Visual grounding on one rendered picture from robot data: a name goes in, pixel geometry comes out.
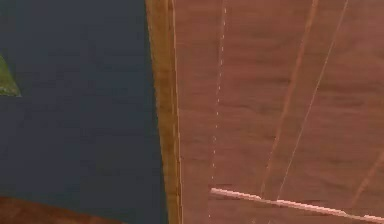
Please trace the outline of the green triangular shape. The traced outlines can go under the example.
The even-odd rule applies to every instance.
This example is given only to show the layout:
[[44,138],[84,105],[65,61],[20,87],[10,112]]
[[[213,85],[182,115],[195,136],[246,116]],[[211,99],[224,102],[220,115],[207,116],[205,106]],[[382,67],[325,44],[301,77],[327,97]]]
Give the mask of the green triangular shape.
[[20,96],[20,90],[8,68],[8,65],[0,55],[0,96]]

